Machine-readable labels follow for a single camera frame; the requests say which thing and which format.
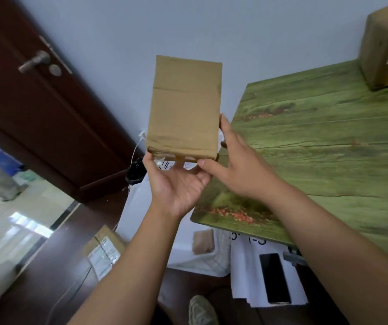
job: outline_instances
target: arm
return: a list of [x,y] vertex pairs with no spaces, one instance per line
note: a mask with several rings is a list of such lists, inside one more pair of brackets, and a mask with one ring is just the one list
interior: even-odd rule
[[195,205],[211,176],[176,163],[161,171],[150,153],[152,203],[125,252],[73,316],[70,325],[149,324],[182,217]]
[[265,203],[351,323],[388,323],[388,255],[280,179],[222,116],[229,166],[198,164],[230,190]]

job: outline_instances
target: person's left hand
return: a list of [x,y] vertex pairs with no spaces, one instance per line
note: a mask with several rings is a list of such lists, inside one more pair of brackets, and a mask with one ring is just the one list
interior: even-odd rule
[[171,169],[160,170],[151,153],[146,152],[143,164],[147,169],[152,188],[152,206],[181,220],[191,210],[212,175],[196,166],[183,168],[184,162],[175,162]]

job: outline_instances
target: person's left arm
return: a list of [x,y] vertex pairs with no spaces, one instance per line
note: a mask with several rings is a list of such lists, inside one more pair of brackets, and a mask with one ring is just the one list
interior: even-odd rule
[[183,163],[161,171],[150,153],[152,203],[125,252],[73,316],[69,325],[148,324],[182,217],[195,205],[211,175]]

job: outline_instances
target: person's right arm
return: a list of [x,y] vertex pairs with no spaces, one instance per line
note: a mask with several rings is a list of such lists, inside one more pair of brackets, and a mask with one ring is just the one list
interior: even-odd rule
[[388,255],[289,185],[221,116],[229,166],[199,160],[235,193],[265,203],[351,324],[388,324]]

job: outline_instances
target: green wood grain tabletop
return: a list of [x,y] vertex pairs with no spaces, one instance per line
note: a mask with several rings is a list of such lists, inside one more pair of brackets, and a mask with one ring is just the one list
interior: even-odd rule
[[[356,61],[248,84],[232,127],[286,181],[388,253],[388,88]],[[227,165],[226,149],[219,163]],[[191,220],[292,245],[259,202],[216,178]]]

